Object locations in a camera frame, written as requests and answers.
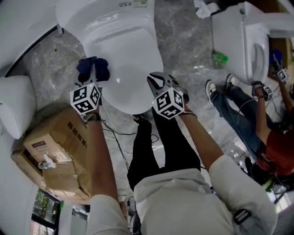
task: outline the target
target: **leg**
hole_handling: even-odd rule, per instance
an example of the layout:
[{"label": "leg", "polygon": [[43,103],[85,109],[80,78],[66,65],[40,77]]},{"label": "leg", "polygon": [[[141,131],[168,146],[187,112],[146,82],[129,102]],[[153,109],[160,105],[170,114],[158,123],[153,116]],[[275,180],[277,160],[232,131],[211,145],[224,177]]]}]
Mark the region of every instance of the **leg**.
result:
[{"label": "leg", "polygon": [[168,120],[158,115],[154,109],[152,109],[152,112],[160,139],[164,145],[164,172],[190,168],[200,170],[199,157],[184,137],[176,119]]},{"label": "leg", "polygon": [[242,114],[238,115],[238,112],[230,107],[226,96],[219,91],[214,91],[211,94],[210,99],[220,113],[220,116],[223,117],[234,129],[248,150],[256,153],[261,144],[261,140],[255,134],[255,125]]},{"label": "leg", "polygon": [[[247,95],[242,91],[242,89],[235,85],[230,85],[226,90],[226,95],[232,100],[238,108],[241,108],[241,106],[250,100],[252,100],[252,97]],[[257,102],[256,101],[250,101],[247,104],[245,104],[242,107],[241,112],[244,114],[244,116],[255,126],[256,125],[256,110],[257,110]],[[269,127],[272,126],[273,122],[271,118],[267,115],[267,125]]]},{"label": "leg", "polygon": [[147,120],[142,121],[138,126],[133,147],[133,160],[127,175],[133,191],[142,179],[160,173],[152,150],[151,130],[151,123]]}]

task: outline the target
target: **toilet tank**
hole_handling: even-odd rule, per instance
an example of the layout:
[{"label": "toilet tank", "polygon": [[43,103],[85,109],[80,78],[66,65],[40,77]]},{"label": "toilet tank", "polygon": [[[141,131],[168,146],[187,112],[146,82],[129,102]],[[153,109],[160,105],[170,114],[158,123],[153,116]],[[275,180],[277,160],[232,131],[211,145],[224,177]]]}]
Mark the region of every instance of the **toilet tank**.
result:
[{"label": "toilet tank", "polygon": [[93,35],[103,38],[133,28],[146,29],[156,40],[154,1],[59,0],[57,21],[82,44]]}]

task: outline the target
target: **toilet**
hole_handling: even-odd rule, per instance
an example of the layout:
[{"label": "toilet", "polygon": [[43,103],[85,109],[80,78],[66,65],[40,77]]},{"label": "toilet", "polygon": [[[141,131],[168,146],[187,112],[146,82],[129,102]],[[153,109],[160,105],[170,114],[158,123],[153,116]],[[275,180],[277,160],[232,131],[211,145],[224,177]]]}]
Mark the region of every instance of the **toilet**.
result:
[{"label": "toilet", "polygon": [[58,0],[57,21],[83,45],[86,56],[108,61],[99,82],[113,107],[139,114],[152,107],[149,73],[163,72],[154,26],[155,0]]},{"label": "toilet", "polygon": [[229,59],[224,68],[250,85],[265,82],[269,68],[269,39],[294,36],[294,16],[265,14],[248,2],[228,7],[211,17],[216,52]]},{"label": "toilet", "polygon": [[0,78],[0,119],[14,138],[28,129],[36,111],[36,97],[28,76]]}]

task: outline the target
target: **gray marble floor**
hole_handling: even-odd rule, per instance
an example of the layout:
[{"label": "gray marble floor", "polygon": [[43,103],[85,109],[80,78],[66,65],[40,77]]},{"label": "gray marble floor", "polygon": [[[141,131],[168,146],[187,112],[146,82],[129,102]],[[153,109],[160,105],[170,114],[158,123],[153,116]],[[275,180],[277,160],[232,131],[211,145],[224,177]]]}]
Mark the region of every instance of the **gray marble floor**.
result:
[{"label": "gray marble floor", "polygon": [[[217,67],[211,60],[213,45],[210,19],[199,19],[195,15],[193,0],[156,0],[155,28],[164,70],[175,76],[179,83],[188,89],[189,107],[198,115],[199,121],[223,151],[239,162],[240,158],[246,156],[246,149],[232,128],[208,103],[205,93],[204,86],[208,79],[223,85],[227,76],[227,72]],[[78,75],[76,66],[78,60],[83,57],[85,57],[83,47],[75,37],[67,32],[59,37],[58,32],[55,31],[37,44],[12,71],[11,75],[26,74],[32,79],[38,106],[32,127],[43,118],[69,105],[69,92],[73,88],[75,76]],[[249,87],[240,85],[246,92],[250,92]],[[275,99],[275,102],[279,107],[280,101]],[[119,132],[136,131],[137,124],[130,115],[121,113],[106,101],[104,103]],[[270,114],[274,113],[272,105],[269,106]],[[101,116],[111,126],[109,116],[102,107]],[[179,126],[192,143],[181,121]],[[158,134],[154,124],[153,133]],[[119,194],[128,194],[130,188],[126,178],[125,163],[113,136],[109,132],[105,135]],[[129,163],[132,159],[134,138],[135,135],[119,136]],[[162,149],[160,140],[154,143],[154,148]],[[158,163],[163,165],[164,154],[155,150],[155,155]]]}]

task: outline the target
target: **green bottle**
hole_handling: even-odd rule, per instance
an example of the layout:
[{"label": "green bottle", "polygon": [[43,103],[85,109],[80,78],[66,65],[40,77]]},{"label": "green bottle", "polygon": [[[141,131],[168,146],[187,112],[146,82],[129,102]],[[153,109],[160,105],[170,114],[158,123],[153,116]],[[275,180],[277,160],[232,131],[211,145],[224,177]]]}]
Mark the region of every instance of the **green bottle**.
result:
[{"label": "green bottle", "polygon": [[211,58],[214,61],[219,62],[220,64],[226,64],[229,60],[229,58],[227,56],[225,56],[222,53],[218,53],[218,52],[212,52]]}]

